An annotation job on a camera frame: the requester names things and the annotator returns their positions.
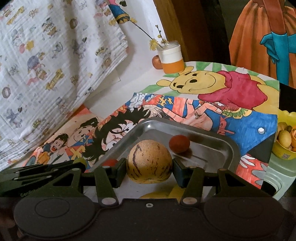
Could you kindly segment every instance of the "orange dress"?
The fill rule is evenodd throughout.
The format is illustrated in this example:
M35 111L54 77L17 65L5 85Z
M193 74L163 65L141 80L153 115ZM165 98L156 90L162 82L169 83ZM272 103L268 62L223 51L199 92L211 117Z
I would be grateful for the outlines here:
M291 7L283 8L288 36L296 33L296 13ZM264 7L252 0L243 9L235 25L230 44L231 64L276 79L276 65L272 63L266 47L260 44L270 34L269 20ZM289 86L296 88L296 54L290 53Z

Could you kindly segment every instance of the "striped melon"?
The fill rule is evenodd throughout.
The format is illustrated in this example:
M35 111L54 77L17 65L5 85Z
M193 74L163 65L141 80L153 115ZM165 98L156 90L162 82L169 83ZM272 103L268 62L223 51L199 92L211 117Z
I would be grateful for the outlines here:
M144 140L130 151L126 162L126 172L136 183L160 183L167 180L173 168L168 149L154 140Z

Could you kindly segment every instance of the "red fruit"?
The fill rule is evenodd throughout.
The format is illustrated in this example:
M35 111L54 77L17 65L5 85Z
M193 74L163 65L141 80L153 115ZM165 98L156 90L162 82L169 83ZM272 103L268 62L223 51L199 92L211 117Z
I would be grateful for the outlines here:
M190 140L186 136L176 135L170 139L168 145L174 153L182 153L189 149Z
M107 161L105 161L104 163L101 164L101 166L110 166L113 167L118 163L118 161L116 159L108 159Z

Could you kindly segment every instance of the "metal tray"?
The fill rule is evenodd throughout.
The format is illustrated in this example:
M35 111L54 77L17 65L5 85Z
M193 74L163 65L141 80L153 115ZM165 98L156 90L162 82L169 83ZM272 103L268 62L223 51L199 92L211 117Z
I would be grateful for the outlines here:
M178 134L185 135L190 139L191 150L185 154L175 154L169 149L170 138ZM175 121L153 117L141 121L131 129L114 147L106 152L91 168L91 171L108 159L127 158L133 146L146 139L155 140L165 145L172 158L181 160L185 166L201 167L206 172L217 172L219 168L226 168L235 172L240 160L239 147L229 137ZM165 182L157 184L137 184L126 176L121 187L114 189L114 191L121 201L123 198L139 198L154 191L170 192L175 185L176 180L173 175ZM211 187L204 187L203 198L207 197L210 191Z

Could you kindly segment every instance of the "white cloth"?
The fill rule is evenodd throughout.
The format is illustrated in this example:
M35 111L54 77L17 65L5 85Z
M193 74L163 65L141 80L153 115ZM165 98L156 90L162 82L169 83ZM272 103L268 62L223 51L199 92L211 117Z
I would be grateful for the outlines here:
M53 134L127 56L95 0L14 0L0 11L0 170Z

